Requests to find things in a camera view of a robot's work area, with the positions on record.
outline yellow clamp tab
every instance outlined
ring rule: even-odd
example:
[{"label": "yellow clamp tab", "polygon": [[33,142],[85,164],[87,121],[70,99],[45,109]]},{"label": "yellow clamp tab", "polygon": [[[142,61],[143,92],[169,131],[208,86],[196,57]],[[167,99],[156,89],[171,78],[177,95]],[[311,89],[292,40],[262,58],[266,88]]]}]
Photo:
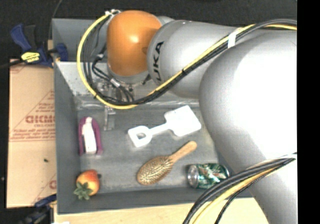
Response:
[{"label": "yellow clamp tab", "polygon": [[37,52],[26,52],[21,56],[23,61],[27,63],[35,62],[40,60],[40,54]]}]

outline blue clamp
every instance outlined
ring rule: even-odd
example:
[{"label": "blue clamp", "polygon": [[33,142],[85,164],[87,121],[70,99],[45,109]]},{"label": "blue clamp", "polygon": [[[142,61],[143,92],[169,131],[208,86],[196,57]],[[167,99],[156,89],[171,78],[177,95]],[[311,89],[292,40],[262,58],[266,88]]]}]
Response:
[{"label": "blue clamp", "polygon": [[13,41],[22,48],[21,59],[27,64],[39,64],[48,67],[53,67],[53,59],[50,53],[56,52],[60,55],[61,61],[68,60],[68,52],[66,46],[62,43],[56,45],[54,49],[45,51],[44,46],[36,46],[35,39],[29,42],[24,33],[24,26],[22,23],[16,25],[10,31]]},{"label": "blue clamp", "polygon": [[50,223],[53,222],[53,209],[50,203],[57,200],[57,195],[53,194],[40,201],[36,202],[34,207],[36,210],[26,216],[23,220],[17,222],[17,224],[39,224],[42,220],[49,217]]}]

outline yellow cable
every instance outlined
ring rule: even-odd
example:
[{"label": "yellow cable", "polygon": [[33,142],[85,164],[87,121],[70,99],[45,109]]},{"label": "yellow cable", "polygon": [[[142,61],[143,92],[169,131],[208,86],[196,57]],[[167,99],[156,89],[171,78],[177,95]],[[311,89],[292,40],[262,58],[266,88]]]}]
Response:
[{"label": "yellow cable", "polygon": [[236,193],[237,191],[241,190],[242,188],[244,188],[245,186],[247,186],[249,183],[251,183],[252,181],[258,179],[259,177],[261,177],[264,174],[268,174],[270,172],[272,172],[276,167],[270,168],[266,171],[263,171],[259,174],[256,174],[252,177],[249,177],[247,179],[245,179],[244,181],[236,184],[235,186],[233,186],[232,188],[230,188],[229,190],[227,190],[226,192],[224,192],[223,194],[221,194],[219,197],[217,197],[215,200],[213,200],[210,204],[202,207],[202,210],[200,211],[200,213],[195,216],[193,219],[194,221],[192,222],[192,224],[198,224],[200,223],[200,221],[202,220],[202,218],[208,213],[208,212],[212,212],[213,209],[220,204],[222,201],[224,201],[226,198],[228,198],[229,196],[233,195],[234,193]]},{"label": "yellow cable", "polygon": [[89,28],[85,31],[84,35],[82,36],[81,40],[80,40],[80,43],[79,43],[79,46],[78,46],[78,50],[77,50],[77,56],[76,56],[76,67],[77,67],[77,70],[78,70],[78,73],[79,73],[79,76],[83,82],[83,84],[85,85],[85,87],[87,88],[87,90],[89,90],[89,92],[95,96],[95,98],[97,100],[99,100],[101,103],[111,107],[111,108],[116,108],[116,109],[131,109],[131,108],[134,108],[136,107],[136,105],[126,105],[126,106],[119,106],[119,105],[113,105],[113,104],[110,104],[106,101],[104,101],[100,96],[98,96],[96,94],[96,92],[91,88],[91,86],[88,84],[84,74],[83,74],[83,71],[81,69],[81,53],[82,53],[82,47],[83,47],[83,44],[85,43],[86,39],[87,39],[87,36],[89,35],[89,33],[93,30],[93,28],[96,27],[97,24],[99,24],[101,21],[103,21],[104,19],[106,19],[110,14],[106,14],[106,15],[103,15],[101,16],[100,18],[98,18],[91,26],[89,26]]},{"label": "yellow cable", "polygon": [[[115,104],[111,104],[106,102],[104,99],[102,99],[100,96],[97,95],[97,93],[91,88],[91,86],[88,84],[88,81],[86,80],[82,69],[81,69],[81,53],[82,53],[82,47],[83,44],[85,43],[87,36],[90,34],[90,32],[104,19],[106,19],[110,14],[105,14],[103,16],[101,16],[100,18],[98,18],[83,34],[81,41],[79,43],[78,49],[77,49],[77,56],[76,56],[76,65],[77,65],[77,70],[78,73],[80,75],[80,78],[83,82],[83,84],[85,85],[85,87],[87,88],[87,90],[97,99],[99,100],[101,103],[114,108],[114,109],[132,109],[134,107],[136,107],[136,104],[131,104],[131,105],[115,105]],[[249,29],[250,27],[254,26],[254,24],[250,24],[248,26],[245,27],[240,27],[237,28],[235,30],[236,35],[238,35],[239,33]],[[267,25],[266,27],[281,27],[281,28],[286,28],[286,29],[292,29],[292,30],[296,30],[297,28],[295,26],[289,26],[289,25],[283,25],[283,24],[272,24],[272,25]],[[224,38],[222,38],[221,40],[219,40],[218,42],[216,42],[214,45],[212,45],[211,47],[209,47],[206,51],[204,51],[201,55],[199,55],[196,59],[194,59],[192,62],[190,62],[187,66],[185,66],[181,71],[177,72],[174,76],[172,76],[171,78],[169,78],[168,80],[166,80],[163,84],[161,84],[160,86],[158,86],[156,89],[154,89],[152,92],[150,92],[148,95],[151,95],[157,91],[159,91],[160,89],[164,88],[166,85],[168,85],[170,82],[172,82],[173,80],[175,80],[184,70],[190,68],[191,66],[193,66],[195,63],[197,63],[198,61],[200,61],[202,58],[204,58],[206,55],[208,55],[210,52],[212,52],[214,49],[218,48],[219,46],[221,46],[223,43],[227,42],[229,39],[229,36],[226,36]]]},{"label": "yellow cable", "polygon": [[283,28],[283,29],[289,29],[289,30],[297,30],[296,26],[293,25],[284,25],[284,24],[270,24],[266,27],[277,27],[277,28]]}]

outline brush handle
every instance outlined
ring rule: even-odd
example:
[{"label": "brush handle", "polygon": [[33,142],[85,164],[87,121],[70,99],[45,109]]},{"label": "brush handle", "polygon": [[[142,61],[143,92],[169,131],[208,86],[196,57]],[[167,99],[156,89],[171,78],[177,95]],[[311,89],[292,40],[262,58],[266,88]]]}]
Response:
[{"label": "brush handle", "polygon": [[194,151],[196,148],[197,148],[197,143],[195,141],[190,141],[185,145],[183,145],[178,151],[176,151],[171,156],[169,156],[169,159],[173,164],[176,161],[178,161],[180,158],[183,158],[184,156]]}]

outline brush bristles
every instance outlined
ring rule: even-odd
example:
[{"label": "brush bristles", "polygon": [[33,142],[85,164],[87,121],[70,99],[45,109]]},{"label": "brush bristles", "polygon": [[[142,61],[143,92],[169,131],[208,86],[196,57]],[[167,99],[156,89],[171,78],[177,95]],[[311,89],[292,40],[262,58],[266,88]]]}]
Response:
[{"label": "brush bristles", "polygon": [[162,180],[172,169],[168,157],[158,157],[146,162],[137,174],[137,180],[142,185],[151,185]]}]

